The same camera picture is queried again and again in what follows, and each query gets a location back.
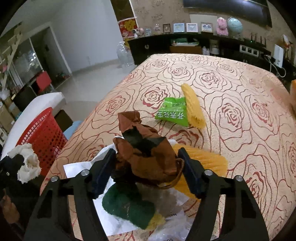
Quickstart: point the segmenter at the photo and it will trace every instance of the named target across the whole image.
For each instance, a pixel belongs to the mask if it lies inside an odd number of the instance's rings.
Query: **white cable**
[[[280,73],[279,73],[279,71],[278,71],[278,69],[277,69],[277,67],[276,67],[273,63],[271,63],[271,61],[270,61],[270,59],[267,57],[267,55],[264,55],[264,58],[265,58],[265,60],[266,60],[268,63],[270,63],[270,69],[269,69],[269,72],[271,72],[271,66],[273,66],[273,67],[276,69],[276,76],[277,76],[277,77],[284,78],[284,77],[286,76],[286,70],[285,70],[285,68],[281,68],[281,69],[283,69],[283,70],[285,71],[285,74],[284,74],[283,76],[281,76]]]

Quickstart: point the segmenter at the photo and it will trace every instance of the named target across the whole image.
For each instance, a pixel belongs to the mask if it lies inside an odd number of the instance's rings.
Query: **green snack bag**
[[[174,122],[181,126],[188,126],[186,100],[182,98],[165,98],[155,119]]]

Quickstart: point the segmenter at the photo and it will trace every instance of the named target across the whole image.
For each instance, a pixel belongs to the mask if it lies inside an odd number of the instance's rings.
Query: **doorway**
[[[69,70],[62,58],[50,27],[30,37],[39,63],[47,71],[56,88],[70,77]]]

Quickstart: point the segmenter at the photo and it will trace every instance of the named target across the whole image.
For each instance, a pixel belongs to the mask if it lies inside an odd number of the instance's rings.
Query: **laundry basket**
[[[37,154],[41,175],[46,176],[67,139],[52,115],[52,108],[42,111],[26,128],[17,145],[32,144]]]

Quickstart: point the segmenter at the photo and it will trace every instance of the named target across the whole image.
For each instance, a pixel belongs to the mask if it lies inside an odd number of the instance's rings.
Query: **large glass jar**
[[[117,45],[117,56],[122,66],[127,67],[133,64],[133,57],[131,51],[125,47],[124,41]]]

